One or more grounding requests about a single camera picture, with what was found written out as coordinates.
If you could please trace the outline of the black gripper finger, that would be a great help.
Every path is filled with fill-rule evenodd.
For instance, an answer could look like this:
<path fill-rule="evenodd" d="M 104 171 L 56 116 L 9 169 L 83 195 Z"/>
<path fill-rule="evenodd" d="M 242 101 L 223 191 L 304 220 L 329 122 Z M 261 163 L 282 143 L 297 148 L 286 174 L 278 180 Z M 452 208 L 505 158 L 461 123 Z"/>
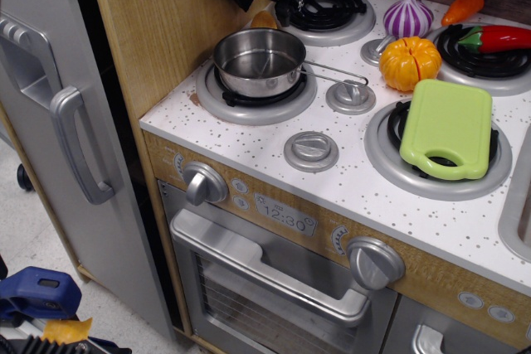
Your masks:
<path fill-rule="evenodd" d="M 290 1 L 279 1 L 275 3 L 275 15 L 282 27 L 290 26 L 292 4 Z"/>

